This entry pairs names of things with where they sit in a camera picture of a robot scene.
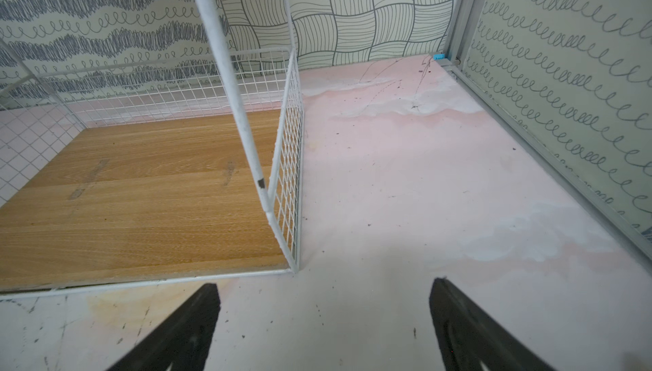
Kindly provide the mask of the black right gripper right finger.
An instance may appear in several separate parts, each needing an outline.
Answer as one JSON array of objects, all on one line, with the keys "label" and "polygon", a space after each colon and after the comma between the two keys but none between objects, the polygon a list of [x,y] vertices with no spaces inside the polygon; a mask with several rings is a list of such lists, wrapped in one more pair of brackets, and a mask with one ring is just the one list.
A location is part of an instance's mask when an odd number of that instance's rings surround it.
[{"label": "black right gripper right finger", "polygon": [[429,305],[446,370],[552,369],[449,279],[434,279]]}]

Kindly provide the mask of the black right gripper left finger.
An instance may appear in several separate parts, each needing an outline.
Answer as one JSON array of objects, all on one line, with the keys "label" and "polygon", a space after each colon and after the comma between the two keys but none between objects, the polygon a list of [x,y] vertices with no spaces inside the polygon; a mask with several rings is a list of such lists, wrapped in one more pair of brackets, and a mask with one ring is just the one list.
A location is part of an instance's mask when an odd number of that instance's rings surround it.
[{"label": "black right gripper left finger", "polygon": [[221,310],[216,284],[203,284],[165,321],[110,368],[202,370]]}]

